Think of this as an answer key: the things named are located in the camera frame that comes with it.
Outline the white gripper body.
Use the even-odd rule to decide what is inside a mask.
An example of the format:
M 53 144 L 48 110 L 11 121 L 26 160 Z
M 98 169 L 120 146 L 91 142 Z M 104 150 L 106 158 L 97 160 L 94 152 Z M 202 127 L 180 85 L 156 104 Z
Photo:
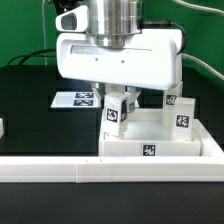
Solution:
M 57 39 L 57 66 L 64 78 L 167 90 L 182 80 L 178 29 L 144 29 L 118 49 L 99 47 L 93 37 L 63 33 Z

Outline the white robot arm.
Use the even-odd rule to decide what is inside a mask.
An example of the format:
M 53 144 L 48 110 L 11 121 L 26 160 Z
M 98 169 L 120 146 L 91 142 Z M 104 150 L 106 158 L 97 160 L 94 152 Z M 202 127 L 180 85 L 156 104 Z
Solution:
M 182 80 L 184 34 L 141 19 L 142 0 L 86 0 L 56 17 L 57 67 L 65 78 L 168 90 Z

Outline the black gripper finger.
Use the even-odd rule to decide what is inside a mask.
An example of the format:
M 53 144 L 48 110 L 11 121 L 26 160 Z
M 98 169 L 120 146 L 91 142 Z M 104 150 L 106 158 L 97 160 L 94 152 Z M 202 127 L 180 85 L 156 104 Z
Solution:
M 99 83 L 99 82 L 91 83 L 92 91 L 95 93 L 97 99 L 99 100 L 99 106 L 101 108 L 104 107 L 104 98 L 106 95 L 105 87 L 106 85 L 104 83 Z
M 127 111 L 129 113 L 133 113 L 134 110 L 139 106 L 138 97 L 141 93 L 141 89 L 138 87 L 128 87 L 126 93 L 128 94 Z

